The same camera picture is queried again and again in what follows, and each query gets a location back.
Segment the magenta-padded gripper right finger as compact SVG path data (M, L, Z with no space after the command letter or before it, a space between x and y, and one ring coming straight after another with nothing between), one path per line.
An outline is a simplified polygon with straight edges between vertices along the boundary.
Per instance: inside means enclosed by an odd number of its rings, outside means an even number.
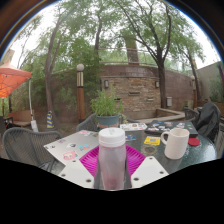
M126 146L126 186L140 188L168 175L154 156L144 156L142 153Z

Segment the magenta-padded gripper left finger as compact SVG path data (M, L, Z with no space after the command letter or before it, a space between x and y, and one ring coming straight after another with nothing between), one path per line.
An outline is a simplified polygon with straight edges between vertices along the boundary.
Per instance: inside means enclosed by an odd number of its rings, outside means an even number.
M59 176L81 187L98 189L100 186L98 153L99 147L95 147L80 159L73 159L60 172Z

